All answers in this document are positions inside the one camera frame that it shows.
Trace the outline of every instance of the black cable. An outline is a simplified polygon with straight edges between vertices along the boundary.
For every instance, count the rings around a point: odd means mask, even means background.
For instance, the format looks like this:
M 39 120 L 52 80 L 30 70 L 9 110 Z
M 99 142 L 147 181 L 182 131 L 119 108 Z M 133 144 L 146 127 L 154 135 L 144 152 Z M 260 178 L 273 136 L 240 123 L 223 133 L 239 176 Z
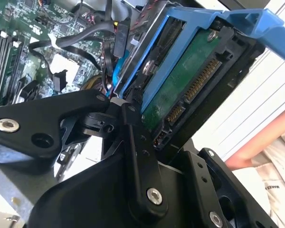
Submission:
M 112 14 L 112 0 L 107 0 L 106 6 L 105 6 L 105 13 L 104 13 L 105 21 L 111 20 L 111 14 Z M 113 74 L 113 64 L 112 64 L 111 45 L 110 43 L 105 42 L 103 44 L 103 47 L 104 47 L 105 67 L 107 69 L 108 74 L 112 75 Z
M 45 48 L 45 47 L 50 47 L 51 46 L 51 42 L 49 40 L 43 40 L 43 41 L 37 41 L 37 42 L 34 42 L 34 43 L 31 43 L 28 45 L 28 50 L 29 52 L 40 58 L 41 60 L 43 60 L 45 62 L 45 64 L 47 65 L 47 68 L 49 69 L 49 64 L 48 62 L 45 60 L 44 56 L 35 51 L 34 49 L 36 48 Z M 91 61 L 93 63 L 93 65 L 98 69 L 98 70 L 101 70 L 101 67 L 99 66 L 99 64 L 97 63 L 96 59 L 89 53 L 87 53 L 86 51 L 84 50 L 81 50 L 79 48 L 76 48 L 76 47 L 73 47 L 73 46 L 68 46 L 68 47 L 63 47 L 62 49 L 64 49 L 65 51 L 68 51 L 68 52 L 71 52 L 73 54 L 76 54 L 76 55 L 79 55 L 83 58 L 86 58 L 87 60 Z
M 53 73 L 52 73 L 52 71 L 50 70 L 50 66 L 49 66 L 49 63 L 48 63 L 48 61 L 46 60 L 46 58 L 43 56 L 43 54 L 41 54 L 41 53 L 39 53 L 39 52 L 37 52 L 37 51 L 35 51 L 35 50 L 33 50 L 33 49 L 31 49 L 29 46 L 28 46 L 28 50 L 29 50 L 29 52 L 33 55 L 33 56 L 35 56 L 35 57 L 37 57 L 37 58 L 40 58 L 45 64 L 46 64 L 46 66 L 47 66 L 47 74 L 49 75 L 49 77 L 51 78 L 51 79 L 53 79 Z
M 108 92 L 108 87 L 106 86 L 106 68 L 103 69 L 103 73 L 101 74 L 101 82 L 103 84 L 103 88 L 105 93 Z
M 68 47 L 63 47 L 62 49 L 64 49 L 65 51 L 71 52 L 73 54 L 79 55 L 83 58 L 86 58 L 87 60 L 89 60 L 90 62 L 93 63 L 93 65 L 98 69 L 101 70 L 99 64 L 97 63 L 96 59 L 89 53 L 87 53 L 84 50 L 81 50 L 79 48 L 73 47 L 73 46 L 68 46 Z
M 75 43 L 78 43 L 79 41 L 86 39 L 91 34 L 97 32 L 97 31 L 109 31 L 109 32 L 115 33 L 114 22 L 113 21 L 100 22 L 100 23 L 95 24 L 91 27 L 88 27 L 87 29 L 85 29 L 84 31 L 82 31 L 76 35 L 57 38 L 56 45 L 58 47 L 61 47 L 61 48 L 71 46 Z
M 50 19 L 50 21 L 52 21 L 53 23 L 55 24 L 59 24 L 59 25 L 68 25 L 70 23 L 72 23 L 73 21 L 75 21 L 77 18 L 79 18 L 79 15 L 80 15 L 80 10 L 82 8 L 82 5 L 83 5 L 83 2 L 84 0 L 80 0 L 80 5 L 79 5 L 79 10 L 76 12 L 76 14 L 74 15 L 74 17 L 68 21 L 68 22 L 59 22 L 59 21 L 56 21 L 54 19 L 51 18 L 51 16 L 49 15 L 49 13 L 47 12 L 46 8 L 44 7 L 43 4 L 40 5 L 41 9 L 43 10 L 43 12 L 45 13 L 45 15 Z

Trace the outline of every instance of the hole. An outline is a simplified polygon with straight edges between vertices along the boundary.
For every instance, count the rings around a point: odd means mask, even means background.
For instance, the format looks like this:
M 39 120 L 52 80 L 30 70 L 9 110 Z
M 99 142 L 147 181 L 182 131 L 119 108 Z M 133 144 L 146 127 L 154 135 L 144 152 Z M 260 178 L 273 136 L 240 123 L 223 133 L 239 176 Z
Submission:
M 113 130 L 114 130 L 114 127 L 110 124 L 104 127 L 104 132 L 110 133 Z
M 133 111 L 133 112 L 136 111 L 136 109 L 135 109 L 133 106 L 129 106 L 129 109 L 130 109 L 131 111 Z
M 12 127 L 14 127 L 14 124 L 6 121 L 2 124 L 2 126 L 5 128 L 12 128 Z
M 222 208 L 223 214 L 225 218 L 230 222 L 235 218 L 235 210 L 230 201 L 230 199 L 226 196 L 223 196 L 219 199 L 220 207 Z
M 240 39 L 237 41 L 237 44 L 240 45 L 240 46 L 244 46 L 245 45 L 245 43 L 242 40 L 240 40 Z
M 154 199 L 159 200 L 160 196 L 156 192 L 152 192 L 151 195 Z
M 45 133 L 36 133 L 32 136 L 31 140 L 35 146 L 43 149 L 50 148 L 54 145 L 53 138 Z
M 205 183 L 207 183 L 208 181 L 207 181 L 207 179 L 206 178 L 204 178 L 204 177 L 201 177 L 201 179 L 203 180 L 203 182 L 205 182 Z
M 259 221 L 256 221 L 256 225 L 257 225 L 258 228 L 265 228 L 265 227 L 263 226 L 263 224 L 260 223 Z
M 218 219 L 218 217 L 213 217 L 213 220 L 216 222 L 216 223 L 220 223 L 220 220 Z
M 144 137 L 143 135 L 141 135 L 141 140 L 146 141 L 146 137 Z

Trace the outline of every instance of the white fabric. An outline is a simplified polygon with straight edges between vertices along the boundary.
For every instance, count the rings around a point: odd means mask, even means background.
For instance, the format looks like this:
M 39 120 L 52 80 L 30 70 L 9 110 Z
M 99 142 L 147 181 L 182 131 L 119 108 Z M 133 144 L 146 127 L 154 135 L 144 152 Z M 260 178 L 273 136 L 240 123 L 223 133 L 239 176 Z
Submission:
M 253 164 L 258 166 L 233 173 L 278 227 L 285 228 L 285 134 L 254 158 Z

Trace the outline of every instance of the green motherboard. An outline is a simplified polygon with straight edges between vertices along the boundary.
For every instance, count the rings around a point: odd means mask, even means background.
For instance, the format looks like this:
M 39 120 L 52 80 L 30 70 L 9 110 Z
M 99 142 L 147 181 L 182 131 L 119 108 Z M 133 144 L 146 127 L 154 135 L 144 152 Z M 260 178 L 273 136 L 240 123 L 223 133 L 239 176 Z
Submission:
M 66 22 L 72 19 L 69 12 L 52 3 L 48 14 L 55 20 Z M 99 72 L 87 59 L 53 47 L 40 48 L 51 64 L 52 71 L 69 70 L 67 86 L 61 92 L 53 90 L 45 64 L 32 56 L 28 44 L 39 40 L 77 34 L 90 26 L 81 18 L 68 25 L 59 25 L 48 20 L 37 0 L 0 0 L 0 105 L 10 104 L 17 96 L 19 82 L 38 82 L 38 98 L 77 91 L 91 77 Z M 103 62 L 102 44 L 97 41 L 74 45 L 90 53 L 99 65 Z

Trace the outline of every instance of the metal screw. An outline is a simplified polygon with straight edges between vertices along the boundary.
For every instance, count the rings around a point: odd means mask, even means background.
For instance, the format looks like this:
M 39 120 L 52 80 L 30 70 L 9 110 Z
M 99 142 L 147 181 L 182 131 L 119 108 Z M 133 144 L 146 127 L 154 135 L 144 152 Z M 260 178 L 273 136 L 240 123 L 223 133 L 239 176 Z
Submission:
M 147 197 L 155 205 L 160 205 L 162 203 L 162 195 L 157 189 L 154 188 L 148 189 Z
M 212 31 L 207 37 L 207 41 L 211 42 L 217 37 L 217 31 Z
M 211 221 L 213 222 L 213 224 L 218 227 L 218 228 L 222 228 L 223 227 L 223 221 L 221 220 L 221 218 L 217 215 L 217 213 L 215 213 L 214 211 L 211 211 L 209 213 L 209 217 L 211 219 Z
M 212 151 L 208 150 L 208 152 L 209 152 L 211 157 L 214 157 L 214 153 Z
M 135 109 L 133 106 L 129 106 L 129 109 L 130 109 L 131 111 L 133 111 L 133 112 L 136 111 L 136 109 Z
M 0 120 L 0 131 L 13 133 L 19 130 L 20 125 L 17 121 L 12 119 L 1 119 Z
M 101 100 L 101 101 L 105 101 L 105 99 L 104 99 L 103 96 L 97 95 L 96 98 L 99 99 L 99 100 Z
M 149 153 L 147 150 L 143 150 L 142 153 L 143 153 L 144 155 L 146 155 L 147 157 L 150 156 L 150 153 Z
M 151 64 L 151 61 L 149 60 L 149 61 L 146 63 L 146 65 L 144 66 L 144 68 L 143 68 L 143 70 L 142 70 L 142 73 L 143 73 L 144 75 L 147 73 L 147 70 L 148 70 L 150 64 Z

